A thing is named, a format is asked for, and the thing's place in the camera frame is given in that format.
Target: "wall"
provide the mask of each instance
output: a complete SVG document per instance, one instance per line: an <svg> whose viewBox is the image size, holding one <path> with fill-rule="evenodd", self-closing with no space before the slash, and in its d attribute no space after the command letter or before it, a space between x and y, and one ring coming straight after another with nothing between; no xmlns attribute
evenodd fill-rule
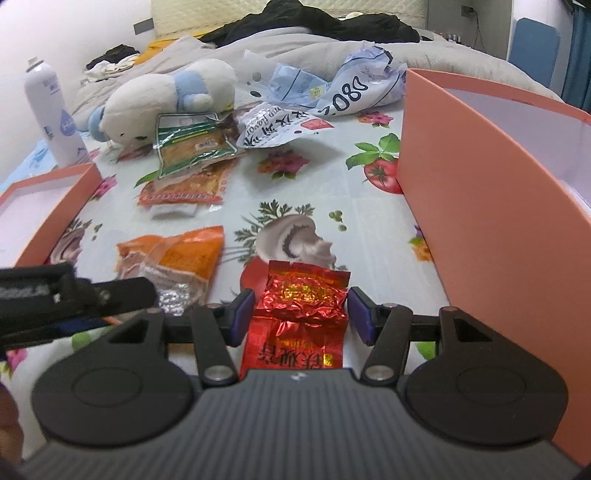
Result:
<svg viewBox="0 0 591 480"><path fill-rule="evenodd" d="M429 0L427 29L436 33L443 32L445 35L461 35L463 43L468 44L466 39L470 36L474 38L476 22L463 17L461 10L462 5L472 7L472 3L473 0Z"/></svg>
<svg viewBox="0 0 591 480"><path fill-rule="evenodd" d="M562 94L566 69L569 65L570 42L573 35L573 17L561 0L514 0L511 39L520 18L531 18L552 25L560 33L560 48L550 89Z"/></svg>
<svg viewBox="0 0 591 480"><path fill-rule="evenodd" d="M478 12L480 33L482 35L482 39L480 37L478 38L476 48L500 59L507 58L509 36L511 33L511 11L513 1L473 1L473 7Z"/></svg>
<svg viewBox="0 0 591 480"><path fill-rule="evenodd" d="M57 70L66 102L73 100L85 65L121 43L143 50L154 33L135 35L151 17L150 0L5 0L0 5L0 181L41 138L24 95L27 60Z"/></svg>

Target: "red foil tea packet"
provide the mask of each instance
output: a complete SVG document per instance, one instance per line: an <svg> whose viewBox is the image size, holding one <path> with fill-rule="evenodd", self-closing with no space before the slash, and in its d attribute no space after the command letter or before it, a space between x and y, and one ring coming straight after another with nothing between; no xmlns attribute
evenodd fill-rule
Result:
<svg viewBox="0 0 591 480"><path fill-rule="evenodd" d="M269 262L267 289L248 328L241 377L250 368L341 368L350 272Z"/></svg>

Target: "white stuffed animal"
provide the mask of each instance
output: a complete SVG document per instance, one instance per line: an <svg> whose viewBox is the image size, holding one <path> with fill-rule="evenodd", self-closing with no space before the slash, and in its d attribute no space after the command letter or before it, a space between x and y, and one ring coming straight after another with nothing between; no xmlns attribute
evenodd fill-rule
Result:
<svg viewBox="0 0 591 480"><path fill-rule="evenodd" d="M101 142L151 143L161 113L231 110L235 89L234 69L217 59L199 60L170 74L142 75L124 83L91 114L90 133Z"/></svg>

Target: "blue curtain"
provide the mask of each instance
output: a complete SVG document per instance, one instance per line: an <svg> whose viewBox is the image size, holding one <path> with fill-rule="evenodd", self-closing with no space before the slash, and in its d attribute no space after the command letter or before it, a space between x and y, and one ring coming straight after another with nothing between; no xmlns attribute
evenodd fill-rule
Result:
<svg viewBox="0 0 591 480"><path fill-rule="evenodd" d="M591 11L577 5L562 100L591 113Z"/></svg>

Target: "open orange box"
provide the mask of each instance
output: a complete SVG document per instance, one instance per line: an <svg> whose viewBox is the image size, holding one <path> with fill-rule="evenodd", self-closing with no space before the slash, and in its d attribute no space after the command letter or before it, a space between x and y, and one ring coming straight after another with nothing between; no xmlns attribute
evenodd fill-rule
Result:
<svg viewBox="0 0 591 480"><path fill-rule="evenodd" d="M555 443L591 461L591 116L410 70L398 180L455 305L564 378Z"/></svg>
<svg viewBox="0 0 591 480"><path fill-rule="evenodd" d="M87 163L13 183L0 196L0 268L45 263L101 182Z"/></svg>

